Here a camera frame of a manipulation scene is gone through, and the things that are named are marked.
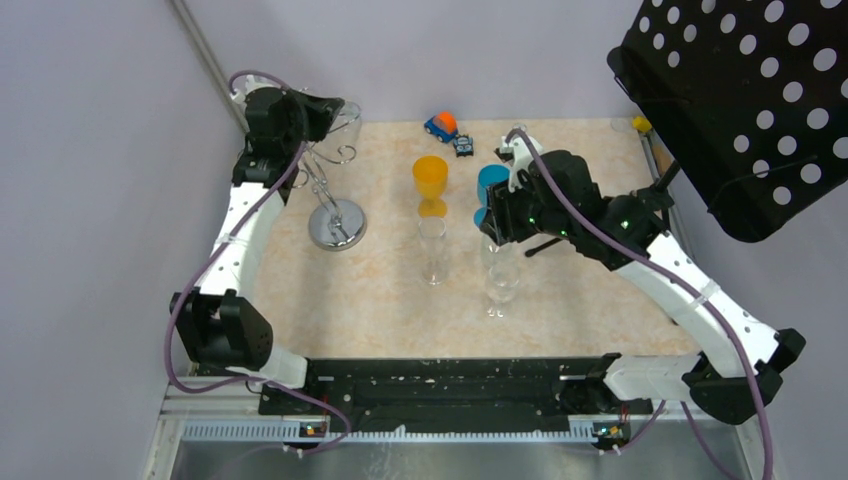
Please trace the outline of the clear textured glass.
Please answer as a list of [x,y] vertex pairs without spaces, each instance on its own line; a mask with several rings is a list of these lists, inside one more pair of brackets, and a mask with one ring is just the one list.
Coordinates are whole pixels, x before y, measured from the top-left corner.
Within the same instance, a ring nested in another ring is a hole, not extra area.
[[361,107],[353,101],[346,101],[326,139],[328,158],[332,162],[347,163],[356,157],[361,128]]

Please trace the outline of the blue plastic wine glass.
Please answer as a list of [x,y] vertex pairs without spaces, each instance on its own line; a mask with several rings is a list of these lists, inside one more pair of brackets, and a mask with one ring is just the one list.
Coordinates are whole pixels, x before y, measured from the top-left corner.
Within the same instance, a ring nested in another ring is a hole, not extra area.
[[503,181],[508,181],[509,175],[509,168],[502,164],[487,165],[481,168],[478,172],[476,193],[477,198],[480,202],[480,207],[475,211],[473,216],[474,224],[477,228],[481,226],[489,206],[488,189],[493,185],[496,185]]

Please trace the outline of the clear wine glass front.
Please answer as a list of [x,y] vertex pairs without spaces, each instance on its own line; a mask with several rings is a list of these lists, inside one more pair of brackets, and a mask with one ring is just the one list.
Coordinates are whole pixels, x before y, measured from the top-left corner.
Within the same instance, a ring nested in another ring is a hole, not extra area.
[[501,259],[501,247],[497,245],[487,234],[482,234],[480,240],[480,261],[484,271],[488,272],[491,268],[497,265]]

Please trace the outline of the clear wine glass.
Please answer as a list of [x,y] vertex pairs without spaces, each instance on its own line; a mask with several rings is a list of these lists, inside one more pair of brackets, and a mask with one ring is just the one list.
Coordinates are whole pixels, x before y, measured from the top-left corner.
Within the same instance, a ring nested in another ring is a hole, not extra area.
[[439,285],[447,277],[446,223],[441,217],[422,218],[418,234],[422,248],[422,279],[429,285]]
[[497,245],[487,234],[482,234],[480,240],[480,261],[484,271],[488,272],[491,268],[497,265],[501,259],[501,247]]
[[506,248],[493,252],[488,258],[485,289],[489,299],[487,315],[503,318],[506,306],[515,298],[521,271],[516,255]]

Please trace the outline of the clear wine glass back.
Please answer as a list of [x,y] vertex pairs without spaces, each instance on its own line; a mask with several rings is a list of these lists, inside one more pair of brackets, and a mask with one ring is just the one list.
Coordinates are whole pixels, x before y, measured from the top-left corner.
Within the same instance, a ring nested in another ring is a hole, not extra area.
[[506,248],[493,252],[488,258],[485,289],[489,299],[487,315],[503,318],[506,306],[515,298],[521,271],[516,255]]

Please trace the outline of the yellow plastic wine glass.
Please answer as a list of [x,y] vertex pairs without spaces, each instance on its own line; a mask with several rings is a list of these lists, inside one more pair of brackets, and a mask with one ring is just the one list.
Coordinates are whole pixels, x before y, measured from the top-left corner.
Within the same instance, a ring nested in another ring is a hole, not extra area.
[[449,167],[447,162],[434,155],[417,159],[412,167],[414,185],[421,200],[418,214],[421,218],[444,218],[448,207],[442,199],[447,189]]

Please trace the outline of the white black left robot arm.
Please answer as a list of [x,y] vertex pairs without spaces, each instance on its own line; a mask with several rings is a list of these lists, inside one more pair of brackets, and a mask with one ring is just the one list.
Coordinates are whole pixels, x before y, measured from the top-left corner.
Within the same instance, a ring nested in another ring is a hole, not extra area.
[[273,328],[252,297],[272,226],[295,187],[301,158],[331,133],[346,102],[294,89],[255,70],[233,74],[227,88],[246,122],[244,145],[212,252],[174,295],[166,339],[179,338],[194,363],[283,387],[283,401],[297,413],[308,413],[321,397],[318,383],[306,377],[308,361],[276,345]]

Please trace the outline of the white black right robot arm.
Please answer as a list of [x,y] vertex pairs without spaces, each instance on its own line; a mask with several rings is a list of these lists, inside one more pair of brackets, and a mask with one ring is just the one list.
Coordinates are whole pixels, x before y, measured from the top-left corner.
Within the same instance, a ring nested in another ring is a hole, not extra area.
[[630,282],[696,342],[685,355],[607,354],[569,388],[600,412],[632,400],[692,403],[715,420],[762,419],[803,351],[795,329],[748,313],[683,251],[659,217],[669,197],[648,187],[605,197],[566,150],[499,147],[508,171],[488,186],[480,229],[497,245],[548,235]]

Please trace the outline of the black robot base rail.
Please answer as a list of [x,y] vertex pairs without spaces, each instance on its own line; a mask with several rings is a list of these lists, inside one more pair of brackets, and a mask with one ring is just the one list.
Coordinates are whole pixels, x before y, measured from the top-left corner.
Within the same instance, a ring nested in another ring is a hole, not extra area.
[[651,416],[657,399],[621,401],[600,378],[611,358],[311,359],[301,393],[270,387],[262,415],[344,414],[355,433],[565,432],[581,416]]

